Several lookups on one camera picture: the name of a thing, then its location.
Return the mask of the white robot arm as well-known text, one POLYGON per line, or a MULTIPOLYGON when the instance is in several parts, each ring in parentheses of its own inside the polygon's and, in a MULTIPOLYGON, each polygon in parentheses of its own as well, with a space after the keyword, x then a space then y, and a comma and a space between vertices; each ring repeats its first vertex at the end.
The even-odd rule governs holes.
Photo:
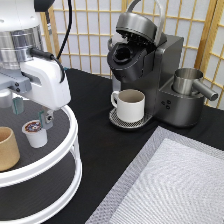
POLYGON ((23 111, 18 94, 42 106, 38 119, 45 129, 53 126, 53 113, 70 100, 63 66, 42 47, 37 14, 54 0, 0 0, 0 107, 23 111))

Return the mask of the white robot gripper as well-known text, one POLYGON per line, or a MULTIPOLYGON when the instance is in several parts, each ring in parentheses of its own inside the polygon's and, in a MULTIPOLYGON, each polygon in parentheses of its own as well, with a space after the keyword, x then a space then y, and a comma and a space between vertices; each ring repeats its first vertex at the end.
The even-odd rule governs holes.
MULTIPOLYGON (((49 108, 38 113, 41 127, 48 130, 53 127, 52 110, 62 108, 71 100, 67 77, 64 80, 61 77, 62 71, 56 62, 34 57, 31 61, 21 62, 16 70, 0 68, 0 90, 9 89, 49 108)), ((12 109, 16 115, 24 111, 21 97, 13 99, 12 109)))

